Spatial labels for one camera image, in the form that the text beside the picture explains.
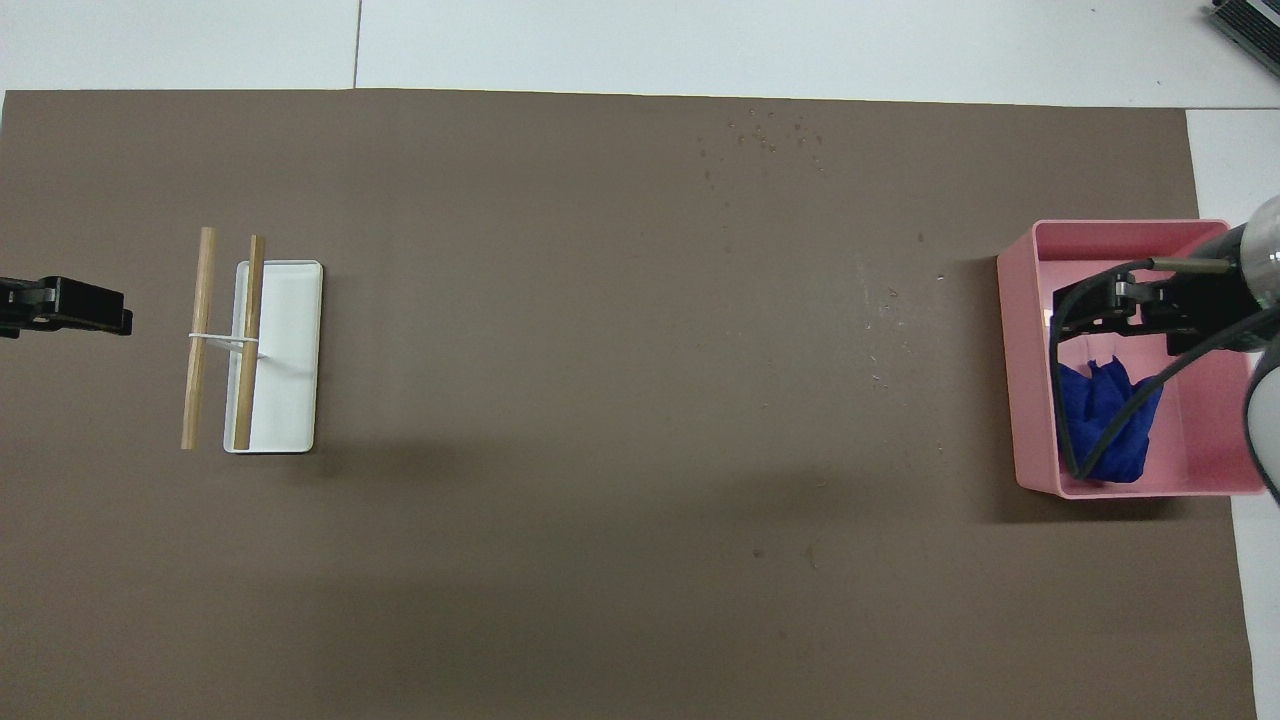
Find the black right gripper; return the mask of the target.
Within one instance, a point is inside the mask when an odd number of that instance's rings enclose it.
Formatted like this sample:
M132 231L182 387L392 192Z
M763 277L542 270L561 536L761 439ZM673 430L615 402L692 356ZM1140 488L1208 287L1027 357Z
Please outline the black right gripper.
M1142 305L1142 323L1140 302L1124 293L1134 283L1134 272L1106 272L1057 288L1057 337L1130 336L1143 324L1164 337L1166 355L1180 356L1260 310L1236 264L1222 273L1190 275L1190 311L1176 277L1149 282L1152 299Z

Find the blue towel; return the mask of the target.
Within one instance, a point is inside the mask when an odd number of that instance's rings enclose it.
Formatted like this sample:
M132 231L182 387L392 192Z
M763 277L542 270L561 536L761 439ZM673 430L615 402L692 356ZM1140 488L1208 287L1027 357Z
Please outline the blue towel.
M1083 374L1065 364L1059 365L1062 410L1071 451L1079 469L1085 465L1091 451L1125 404L1153 379L1147 377L1133 380L1116 356L1106 364L1091 360L1087 368L1088 373ZM1088 480L1130 484L1143 477L1149 452L1149 433L1162 392L1164 389L1158 387L1125 421L1085 477Z

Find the white towel rack wooden bars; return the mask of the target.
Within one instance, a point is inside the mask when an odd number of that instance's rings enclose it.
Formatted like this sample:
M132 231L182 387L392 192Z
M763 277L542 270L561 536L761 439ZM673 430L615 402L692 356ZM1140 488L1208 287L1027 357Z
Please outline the white towel rack wooden bars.
M198 445L209 347L229 355L221 447L234 455L296 455L314 448L323 324L324 266L269 260L253 234L236 268L232 325L210 331L218 232L198 236L179 447Z

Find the pink plastic bin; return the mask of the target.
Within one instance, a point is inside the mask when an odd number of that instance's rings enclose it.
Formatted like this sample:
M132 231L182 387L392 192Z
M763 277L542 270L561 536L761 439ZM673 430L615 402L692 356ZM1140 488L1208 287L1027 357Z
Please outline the pink plastic bin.
M1221 220L1042 220L997 256L1012 457L1020 487L1068 500L1263 491L1244 424L1251 360L1229 350L1206 355L1164 386L1138 480L1080 480L1059 459L1048 351L1055 291L1121 263L1185 256L1226 231Z

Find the grey ribbed device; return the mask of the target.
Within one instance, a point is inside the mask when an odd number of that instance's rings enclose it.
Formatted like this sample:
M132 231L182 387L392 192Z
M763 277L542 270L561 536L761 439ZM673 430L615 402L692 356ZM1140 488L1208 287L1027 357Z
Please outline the grey ribbed device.
M1280 0L1211 0L1210 23L1280 73Z

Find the brown table mat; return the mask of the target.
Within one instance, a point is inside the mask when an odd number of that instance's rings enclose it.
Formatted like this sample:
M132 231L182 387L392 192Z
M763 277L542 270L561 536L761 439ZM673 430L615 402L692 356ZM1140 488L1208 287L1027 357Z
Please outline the brown table mat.
M996 256L1197 214L1170 109L13 92L0 720L1249 720L1225 498L1015 480ZM253 234L314 448L221 447Z

